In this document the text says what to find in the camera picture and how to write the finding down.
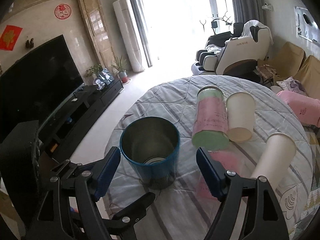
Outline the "blue and black tin cup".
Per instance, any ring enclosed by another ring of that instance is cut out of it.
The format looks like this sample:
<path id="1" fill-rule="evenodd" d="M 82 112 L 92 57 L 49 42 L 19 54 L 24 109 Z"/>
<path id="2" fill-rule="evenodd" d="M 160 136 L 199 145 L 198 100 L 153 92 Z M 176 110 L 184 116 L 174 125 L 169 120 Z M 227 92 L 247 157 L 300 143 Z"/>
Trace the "blue and black tin cup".
<path id="1" fill-rule="evenodd" d="M 125 128 L 120 150 L 143 185 L 152 190 L 169 187 L 176 179 L 180 134 L 165 118 L 140 118 Z"/>

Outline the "tan chair left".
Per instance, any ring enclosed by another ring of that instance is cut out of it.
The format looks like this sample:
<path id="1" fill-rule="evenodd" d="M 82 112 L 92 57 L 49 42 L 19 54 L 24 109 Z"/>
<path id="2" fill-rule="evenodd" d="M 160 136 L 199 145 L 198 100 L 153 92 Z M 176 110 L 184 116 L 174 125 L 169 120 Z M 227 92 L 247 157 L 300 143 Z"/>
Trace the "tan chair left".
<path id="1" fill-rule="evenodd" d="M 276 84 L 277 81 L 294 77 L 306 59 L 305 51 L 299 46 L 286 42 L 278 54 L 269 60 L 258 60 L 256 70 L 264 81 Z"/>

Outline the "red square wall paper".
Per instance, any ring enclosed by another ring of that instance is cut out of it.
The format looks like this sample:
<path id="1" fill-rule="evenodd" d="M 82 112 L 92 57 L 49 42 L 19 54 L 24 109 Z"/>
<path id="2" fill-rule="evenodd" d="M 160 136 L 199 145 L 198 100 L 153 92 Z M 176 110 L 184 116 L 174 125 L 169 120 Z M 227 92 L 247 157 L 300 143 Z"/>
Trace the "red square wall paper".
<path id="1" fill-rule="evenodd" d="M 22 30 L 23 28 L 21 27 L 7 25 L 1 35 L 0 50 L 13 51 L 14 46 Z"/>

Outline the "striped grey tablecloth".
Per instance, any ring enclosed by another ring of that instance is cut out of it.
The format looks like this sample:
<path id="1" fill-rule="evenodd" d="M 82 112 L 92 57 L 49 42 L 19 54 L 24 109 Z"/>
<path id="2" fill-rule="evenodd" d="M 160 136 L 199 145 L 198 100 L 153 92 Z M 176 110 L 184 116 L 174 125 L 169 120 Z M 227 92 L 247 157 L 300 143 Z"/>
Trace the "striped grey tablecloth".
<path id="1" fill-rule="evenodd" d="M 191 135 L 196 115 L 196 96 L 206 86 L 216 86 L 224 96 L 249 93 L 255 99 L 255 125 L 251 139 L 232 142 L 226 150 L 212 156 L 238 174 L 249 177 L 259 161 L 266 141 L 273 133 L 289 135 L 297 152 L 276 195 L 283 207 L 289 236 L 297 239 L 316 213 L 309 207 L 317 191 L 315 156 L 319 144 L 311 129 L 299 122 L 290 107 L 270 89 L 251 81 L 221 75 L 192 76 L 163 83 L 148 90 L 122 117 L 113 130 L 108 147 L 118 146 L 122 132 L 135 120 L 159 116 L 173 123 L 180 133 L 180 153 L 174 183 L 156 192 L 155 202 L 146 216 L 135 225 L 138 239 L 203 239 L 219 202 L 210 196 L 196 164 Z"/>

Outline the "small green plant on cabinet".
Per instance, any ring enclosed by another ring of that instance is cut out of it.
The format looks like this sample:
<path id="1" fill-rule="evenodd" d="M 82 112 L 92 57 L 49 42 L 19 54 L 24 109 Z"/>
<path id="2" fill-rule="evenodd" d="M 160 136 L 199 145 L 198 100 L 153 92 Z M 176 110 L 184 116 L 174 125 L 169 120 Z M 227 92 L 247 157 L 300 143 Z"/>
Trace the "small green plant on cabinet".
<path id="1" fill-rule="evenodd" d="M 103 67 L 101 64 L 95 64 L 86 70 L 86 77 L 92 77 L 94 78 L 99 78 L 100 77 L 100 72 L 103 70 Z"/>

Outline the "framed photo on cabinet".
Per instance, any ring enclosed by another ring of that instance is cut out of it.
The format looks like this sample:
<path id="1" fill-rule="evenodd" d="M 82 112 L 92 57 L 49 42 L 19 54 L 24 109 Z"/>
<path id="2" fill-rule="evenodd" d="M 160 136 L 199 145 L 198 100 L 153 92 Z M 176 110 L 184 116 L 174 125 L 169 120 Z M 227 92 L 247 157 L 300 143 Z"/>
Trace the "framed photo on cabinet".
<path id="1" fill-rule="evenodd" d="M 106 85 L 110 85 L 114 81 L 114 77 L 107 68 L 103 68 L 99 75 L 104 80 L 104 83 L 106 83 Z"/>

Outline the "whiteboard on wall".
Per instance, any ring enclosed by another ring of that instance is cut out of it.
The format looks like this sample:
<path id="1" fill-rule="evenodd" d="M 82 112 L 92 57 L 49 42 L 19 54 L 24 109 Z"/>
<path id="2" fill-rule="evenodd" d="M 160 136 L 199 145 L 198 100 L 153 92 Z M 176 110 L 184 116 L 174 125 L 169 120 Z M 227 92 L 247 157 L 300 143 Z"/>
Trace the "whiteboard on wall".
<path id="1" fill-rule="evenodd" d="M 319 47 L 319 27 L 306 8 L 295 7 L 297 35 Z"/>

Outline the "white paper cup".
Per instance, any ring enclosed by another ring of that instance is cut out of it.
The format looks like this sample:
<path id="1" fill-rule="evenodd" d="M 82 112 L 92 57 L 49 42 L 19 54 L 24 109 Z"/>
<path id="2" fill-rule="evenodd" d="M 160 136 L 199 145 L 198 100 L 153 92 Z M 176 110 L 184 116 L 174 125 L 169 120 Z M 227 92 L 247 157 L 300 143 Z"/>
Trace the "white paper cup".
<path id="1" fill-rule="evenodd" d="M 264 176 L 275 191 L 280 181 L 287 173 L 292 159 L 296 155 L 294 140 L 284 133 L 273 133 L 266 142 L 266 148 L 262 153 L 251 178 Z"/>
<path id="2" fill-rule="evenodd" d="M 245 142 L 251 139 L 255 124 L 255 100 L 251 94 L 236 92 L 226 101 L 228 131 L 227 136 L 233 142 Z"/>

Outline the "pink green tall cup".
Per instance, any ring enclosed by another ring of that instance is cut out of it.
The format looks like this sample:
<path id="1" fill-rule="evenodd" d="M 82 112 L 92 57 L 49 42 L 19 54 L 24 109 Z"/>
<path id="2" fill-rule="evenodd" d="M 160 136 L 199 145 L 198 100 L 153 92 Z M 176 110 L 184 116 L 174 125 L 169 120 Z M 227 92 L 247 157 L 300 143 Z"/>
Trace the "pink green tall cup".
<path id="1" fill-rule="evenodd" d="M 206 86 L 197 94 L 196 114 L 191 142 L 196 148 L 224 150 L 229 145 L 228 120 L 223 92 Z"/>

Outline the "pink blanket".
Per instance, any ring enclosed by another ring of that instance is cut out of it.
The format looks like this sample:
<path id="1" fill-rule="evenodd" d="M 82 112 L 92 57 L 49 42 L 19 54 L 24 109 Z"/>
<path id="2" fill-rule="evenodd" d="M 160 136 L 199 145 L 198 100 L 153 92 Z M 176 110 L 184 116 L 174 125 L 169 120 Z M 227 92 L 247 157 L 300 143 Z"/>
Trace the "pink blanket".
<path id="1" fill-rule="evenodd" d="M 302 124 L 319 127 L 320 109 L 318 99 L 287 90 L 278 92 L 277 96 L 289 105 Z"/>

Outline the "black television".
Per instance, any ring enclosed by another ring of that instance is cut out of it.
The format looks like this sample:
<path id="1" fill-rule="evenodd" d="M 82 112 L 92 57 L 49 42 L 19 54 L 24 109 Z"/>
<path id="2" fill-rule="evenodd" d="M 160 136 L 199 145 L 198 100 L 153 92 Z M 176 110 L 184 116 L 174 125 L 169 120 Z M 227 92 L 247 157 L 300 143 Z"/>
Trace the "black television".
<path id="1" fill-rule="evenodd" d="M 44 124 L 82 83 L 63 35 L 17 60 L 1 76 L 1 140 L 21 122 Z"/>

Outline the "white standing air conditioner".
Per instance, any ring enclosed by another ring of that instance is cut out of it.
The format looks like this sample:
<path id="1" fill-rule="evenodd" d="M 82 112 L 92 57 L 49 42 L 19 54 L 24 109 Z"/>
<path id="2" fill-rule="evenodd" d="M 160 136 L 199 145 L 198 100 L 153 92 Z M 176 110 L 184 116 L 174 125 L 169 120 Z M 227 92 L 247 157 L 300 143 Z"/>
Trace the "white standing air conditioner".
<path id="1" fill-rule="evenodd" d="M 113 2 L 114 12 L 125 44 L 132 71 L 143 72 L 148 66 L 130 0 Z"/>

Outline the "purple floral pillow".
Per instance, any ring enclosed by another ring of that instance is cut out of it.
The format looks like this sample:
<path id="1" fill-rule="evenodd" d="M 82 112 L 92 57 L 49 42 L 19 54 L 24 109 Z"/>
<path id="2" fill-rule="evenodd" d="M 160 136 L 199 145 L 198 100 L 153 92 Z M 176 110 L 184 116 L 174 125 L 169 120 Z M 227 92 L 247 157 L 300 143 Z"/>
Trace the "purple floral pillow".
<path id="1" fill-rule="evenodd" d="M 289 77 L 283 81 L 277 81 L 276 84 L 283 90 L 288 90 L 297 94 L 307 96 L 306 90 L 300 81 L 295 80 L 293 77 Z"/>

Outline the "tan chair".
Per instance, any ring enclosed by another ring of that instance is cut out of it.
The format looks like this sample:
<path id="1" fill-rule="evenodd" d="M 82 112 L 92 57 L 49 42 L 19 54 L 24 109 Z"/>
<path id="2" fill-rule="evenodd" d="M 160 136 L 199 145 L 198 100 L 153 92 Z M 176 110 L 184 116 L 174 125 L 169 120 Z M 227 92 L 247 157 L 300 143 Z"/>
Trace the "tan chair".
<path id="1" fill-rule="evenodd" d="M 293 77 L 298 80 L 306 94 L 314 99 L 320 99 L 320 61 L 313 55 L 308 56 L 297 74 Z"/>
<path id="2" fill-rule="evenodd" d="M 258 60 L 256 70 L 264 81 L 276 84 L 277 81 L 294 77 L 306 59 L 305 51 L 299 46 L 286 42 L 278 54 L 269 60 Z"/>

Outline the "potted plant red pot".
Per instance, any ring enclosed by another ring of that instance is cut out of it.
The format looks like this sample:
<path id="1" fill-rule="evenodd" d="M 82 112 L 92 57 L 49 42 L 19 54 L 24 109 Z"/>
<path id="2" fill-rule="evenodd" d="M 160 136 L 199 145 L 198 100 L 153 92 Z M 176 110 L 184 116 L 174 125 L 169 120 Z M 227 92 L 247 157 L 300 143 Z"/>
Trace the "potted plant red pot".
<path id="1" fill-rule="evenodd" d="M 117 72 L 117 76 L 121 80 L 123 84 L 126 84 L 130 81 L 130 79 L 127 76 L 126 73 L 126 65 L 127 62 L 125 59 L 123 59 L 122 56 L 115 57 L 113 63 L 111 64 L 111 67 Z"/>

